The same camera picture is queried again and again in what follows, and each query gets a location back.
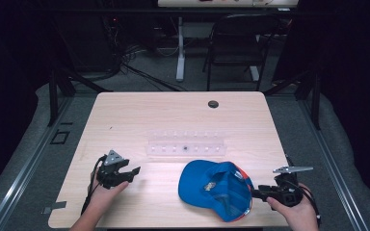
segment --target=wooden table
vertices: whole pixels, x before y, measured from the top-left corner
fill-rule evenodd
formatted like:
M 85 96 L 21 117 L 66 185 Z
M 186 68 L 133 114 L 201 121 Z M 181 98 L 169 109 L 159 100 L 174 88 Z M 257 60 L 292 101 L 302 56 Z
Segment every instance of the wooden table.
M 215 100 L 217 108 L 208 102 Z M 219 134 L 226 147 L 218 156 L 150 155 L 154 131 Z M 70 227 L 79 217 L 97 159 L 111 149 L 130 160 L 129 171 L 141 167 L 98 227 L 194 228 L 287 226 L 267 203 L 254 199 L 252 211 L 225 223 L 208 209 L 183 202 L 177 193 L 182 169 L 194 159 L 231 161 L 255 186 L 275 185 L 274 168 L 286 166 L 283 149 L 265 97 L 260 92 L 106 92 L 93 105 L 57 202 L 52 228 Z

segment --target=small black object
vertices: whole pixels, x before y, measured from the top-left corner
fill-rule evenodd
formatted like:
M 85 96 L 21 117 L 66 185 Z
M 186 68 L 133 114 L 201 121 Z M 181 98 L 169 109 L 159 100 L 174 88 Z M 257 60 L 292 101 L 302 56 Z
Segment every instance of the small black object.
M 211 101 L 208 102 L 208 106 L 209 106 L 209 108 L 218 108 L 219 103 L 218 103 L 218 101 L 211 100 Z
M 100 185 L 110 190 L 124 181 L 133 182 L 134 176 L 140 173 L 140 167 L 128 172 L 119 172 L 119 169 L 128 166 L 129 162 L 129 160 L 124 160 L 119 154 L 111 150 L 97 173 L 97 180 Z
M 302 190 L 293 173 L 282 173 L 275 177 L 277 186 L 259 185 L 258 190 L 252 190 L 251 196 L 260 198 L 263 202 L 270 196 L 281 204 L 293 207 L 303 199 Z

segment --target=person's hand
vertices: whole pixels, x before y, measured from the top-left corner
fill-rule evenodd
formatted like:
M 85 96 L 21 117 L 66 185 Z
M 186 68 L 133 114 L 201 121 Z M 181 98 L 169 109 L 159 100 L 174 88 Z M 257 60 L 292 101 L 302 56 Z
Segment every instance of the person's hand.
M 94 230 L 98 221 L 113 203 L 114 197 L 125 190 L 128 184 L 129 183 L 127 181 L 124 181 L 116 187 L 107 190 L 98 185 L 97 176 L 95 175 L 92 183 L 92 188 L 88 189 L 92 191 L 91 201 L 83 215 L 79 219 L 77 219 L 70 230 Z
M 95 207 L 97 210 L 104 214 L 110 205 L 113 203 L 114 197 L 121 193 L 128 186 L 128 182 L 124 181 L 114 188 L 107 190 L 104 187 L 98 185 L 97 172 L 95 173 L 94 181 L 92 183 L 92 199 L 89 203 L 89 207 Z
M 308 189 L 308 187 L 303 184 L 299 185 Z M 302 201 L 291 208 L 281 204 L 270 196 L 267 197 L 266 200 L 273 209 L 281 213 L 286 218 L 290 228 L 294 231 L 318 230 L 316 214 L 307 197 L 303 196 Z

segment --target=black metal bar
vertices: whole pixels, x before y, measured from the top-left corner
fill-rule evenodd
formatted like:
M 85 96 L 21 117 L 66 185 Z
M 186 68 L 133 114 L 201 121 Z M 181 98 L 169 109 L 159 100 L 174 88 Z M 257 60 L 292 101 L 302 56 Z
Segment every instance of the black metal bar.
M 311 120 L 314 123 L 315 128 L 320 130 L 320 75 L 318 73 L 314 76 L 314 87 L 311 100 Z
M 49 94 L 50 94 L 50 120 L 47 126 L 51 127 L 55 122 L 56 118 L 58 117 L 57 83 L 54 71 L 52 71 L 52 73 L 50 74 Z
M 230 13 L 271 13 L 285 18 L 306 18 L 338 15 L 336 12 L 308 12 L 292 9 L 278 11 L 273 8 L 155 8 L 155 9 L 29 9 L 35 13 L 93 14 L 93 15 L 154 15 L 154 16 L 204 16 Z
M 305 76 L 308 75 L 308 73 L 309 73 L 309 71 L 307 70 L 307 71 L 305 71 L 305 72 L 303 72 L 303 73 L 301 73 L 299 75 L 294 76 L 293 78 L 284 80 L 283 82 L 281 82 L 280 84 L 272 87 L 271 89 L 264 91 L 263 94 L 264 95 L 272 95 L 272 94 L 275 94 L 275 93 L 279 92 L 280 90 L 285 89 L 289 85 L 295 83 L 296 81 L 303 79 Z
M 99 85 L 93 83 L 92 81 L 84 78 L 80 74 L 69 70 L 68 68 L 62 68 L 62 72 L 64 72 L 66 75 L 70 76 L 72 79 L 86 85 L 87 87 L 91 88 L 92 90 L 97 91 L 97 93 L 111 92 L 112 91 L 112 90 L 106 90 L 106 89 L 102 88 L 101 86 L 99 86 Z
M 72 97 L 76 93 L 76 89 L 71 84 L 68 76 L 62 71 L 58 70 L 56 75 L 56 84 L 59 87 L 62 94 L 66 97 Z

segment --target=black wire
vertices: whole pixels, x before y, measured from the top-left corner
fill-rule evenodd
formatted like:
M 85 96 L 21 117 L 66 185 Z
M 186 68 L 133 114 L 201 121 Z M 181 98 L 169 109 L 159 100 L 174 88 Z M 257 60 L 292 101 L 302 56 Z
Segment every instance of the black wire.
M 284 153 L 284 156 L 286 157 L 286 160 L 287 160 L 287 163 L 289 166 L 293 167 L 294 166 L 294 163 L 293 161 L 291 160 L 290 156 L 286 153 Z M 294 172 L 294 177 L 297 179 L 297 172 Z
M 316 218 L 317 218 L 317 225 L 318 225 L 318 227 L 320 227 L 321 216 L 320 216 L 320 212 L 318 210 L 317 204 L 315 203 L 314 195 L 305 187 L 300 186 L 300 189 L 302 191 L 302 194 L 305 195 L 305 197 L 307 197 L 307 199 L 310 201 L 310 203 L 311 203 L 311 205 L 314 209 Z
M 155 78 L 147 73 L 144 73 L 142 71 L 140 71 L 139 69 L 136 69 L 128 64 L 122 64 L 124 67 L 127 68 L 127 70 L 129 70 L 130 72 L 134 73 L 134 74 L 137 74 L 139 76 L 142 76 L 144 78 L 146 78 L 147 80 L 150 80 L 150 81 L 154 81 L 155 83 L 157 84 L 160 84 L 170 90 L 173 90 L 173 91 L 180 91 L 180 90 L 185 90 L 187 91 L 186 89 L 182 88 L 181 86 L 179 85 L 175 85 L 175 84 L 172 84 L 170 82 L 167 82 L 167 81 L 164 81 L 164 80 L 161 80 L 161 79 L 158 79 L 158 78 Z
M 154 83 L 152 83 L 149 79 L 145 78 L 147 82 L 149 82 L 152 86 L 154 86 L 155 88 L 157 88 L 159 91 L 162 91 L 162 89 L 158 88 L 158 86 L 156 86 Z
M 107 156 L 106 156 L 106 155 L 104 155 L 104 156 L 100 157 L 100 158 L 97 160 L 97 162 L 95 163 L 95 165 L 94 165 L 94 169 L 92 170 L 92 177 L 91 177 L 91 179 L 90 179 L 90 185 L 89 185 L 89 189 L 88 189 L 88 192 L 87 192 L 86 200 L 85 200 L 85 202 L 84 202 L 84 204 L 83 204 L 82 212 L 81 212 L 81 214 L 80 214 L 80 215 L 82 215 L 82 214 L 86 211 L 87 206 L 89 206 L 89 204 L 90 204 L 90 201 L 91 201 L 91 199 L 92 199 L 92 195 L 93 195 L 93 193 L 94 193 L 95 189 L 97 189 L 98 185 L 100 184 L 100 183 L 98 183 L 98 184 L 95 186 L 95 188 L 92 190 L 92 188 L 93 188 L 93 183 L 94 183 L 95 173 L 97 172 L 97 166 L 98 166 L 98 163 L 100 163 L 100 162 L 104 162 L 104 160 L 105 160 L 106 158 L 107 158 Z

